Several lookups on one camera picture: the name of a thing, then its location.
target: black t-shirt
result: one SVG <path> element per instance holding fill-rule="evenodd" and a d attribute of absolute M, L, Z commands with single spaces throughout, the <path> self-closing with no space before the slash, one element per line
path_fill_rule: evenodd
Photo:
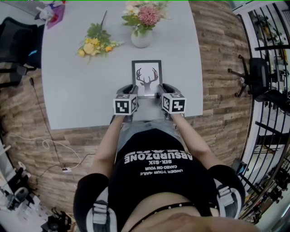
<path fill-rule="evenodd" d="M 136 133 L 117 154 L 110 179 L 90 174 L 79 181 L 73 208 L 75 219 L 81 232 L 86 232 L 87 213 L 106 187 L 108 207 L 116 214 L 118 231 L 140 201 L 156 193 L 180 194 L 202 216 L 208 216 L 209 204 L 218 204 L 214 179 L 237 189 L 244 202 L 244 187 L 232 168 L 216 165 L 207 170 L 184 151 L 177 139 L 158 129 Z"/>

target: floor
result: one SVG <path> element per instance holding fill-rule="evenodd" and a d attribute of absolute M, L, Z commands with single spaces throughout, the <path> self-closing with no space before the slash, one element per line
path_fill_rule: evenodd
<path fill-rule="evenodd" d="M 251 97 L 247 94 L 238 99 L 234 97 L 241 84 L 236 76 L 227 73 L 227 69 L 242 72 L 242 63 L 237 56 L 242 54 L 249 58 L 246 37 L 241 22 L 232 14 L 227 2 L 194 1 L 190 5 L 202 61 L 203 115 L 188 118 L 188 121 L 207 141 L 214 154 L 231 165 L 242 154 L 250 119 Z M 40 106 L 46 116 L 41 70 L 30 72 L 29 75 L 34 78 Z M 2 75 L 0 81 L 4 82 L 7 77 Z M 4 129 L 9 133 L 25 138 L 50 139 L 28 77 L 24 77 L 17 88 L 1 90 L 0 117 Z M 83 159 L 86 154 L 96 152 L 106 128 L 52 130 L 51 134 L 55 141 L 73 148 Z M 58 164 L 52 143 L 49 143 L 50 149 L 46 150 L 42 147 L 41 139 L 22 140 L 13 134 L 8 134 L 4 141 L 12 146 L 8 153 L 13 165 L 16 167 L 17 162 L 21 161 L 32 174 L 30 183 L 37 188 L 41 201 L 71 213 L 77 182 L 87 174 L 93 155 L 88 155 L 79 167 L 68 174 L 64 174 L 57 166 L 52 167 L 36 184 L 38 176 L 50 166 Z M 60 145 L 56 147 L 61 162 L 78 162 L 73 152 Z"/>

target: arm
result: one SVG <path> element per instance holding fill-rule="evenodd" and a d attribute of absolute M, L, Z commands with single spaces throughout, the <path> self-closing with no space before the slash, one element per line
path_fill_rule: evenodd
<path fill-rule="evenodd" d="M 175 122 L 190 154 L 197 158 L 206 169 L 223 164 L 210 150 L 209 146 L 202 137 L 192 128 L 192 126 L 181 116 L 181 114 L 172 114 Z"/>
<path fill-rule="evenodd" d="M 110 124 L 96 152 L 90 173 L 101 173 L 108 178 L 110 177 L 123 120 L 124 116 L 116 116 Z"/>

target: black chair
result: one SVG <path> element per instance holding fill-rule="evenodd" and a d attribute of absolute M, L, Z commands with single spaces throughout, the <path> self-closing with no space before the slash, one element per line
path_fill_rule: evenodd
<path fill-rule="evenodd" d="M 286 94 L 280 93 L 276 89 L 270 89 L 270 78 L 277 79 L 277 74 L 269 75 L 268 64 L 266 60 L 262 58 L 251 58 L 250 59 L 250 73 L 246 67 L 246 62 L 243 56 L 238 56 L 242 59 L 245 74 L 242 75 L 238 72 L 228 69 L 229 73 L 238 75 L 244 79 L 242 89 L 239 93 L 235 93 L 235 97 L 240 97 L 247 85 L 250 87 L 249 94 L 253 95 L 253 98 L 257 102 L 272 102 L 278 106 L 281 110 L 290 114 L 290 99 Z"/>
<path fill-rule="evenodd" d="M 38 33 L 37 25 L 23 24 L 11 17 L 4 19 L 0 25 L 0 63 L 12 65 L 9 69 L 0 69 L 0 73 L 10 73 L 10 82 L 1 83 L 0 88 L 19 85 L 22 76 L 40 67 L 37 63 L 34 63 L 34 68 L 23 66 L 26 63 L 29 65 L 29 55 L 36 44 L 39 46 Z"/>

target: table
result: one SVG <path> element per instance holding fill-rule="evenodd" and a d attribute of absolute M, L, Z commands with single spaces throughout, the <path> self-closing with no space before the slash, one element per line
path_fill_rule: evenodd
<path fill-rule="evenodd" d="M 121 18 L 124 1 L 67 1 L 62 22 L 45 28 L 42 47 L 44 100 L 51 129 L 108 125 L 116 91 L 132 84 L 132 60 L 161 60 L 163 83 L 187 97 L 185 116 L 203 112 L 203 84 L 197 33 L 187 1 L 169 3 L 171 20 L 160 21 L 153 42 L 136 48 L 131 27 Z M 124 45 L 107 57 L 88 60 L 77 56 L 91 23 L 101 23 L 111 39 Z M 138 100 L 134 120 L 163 118 L 158 99 Z"/>

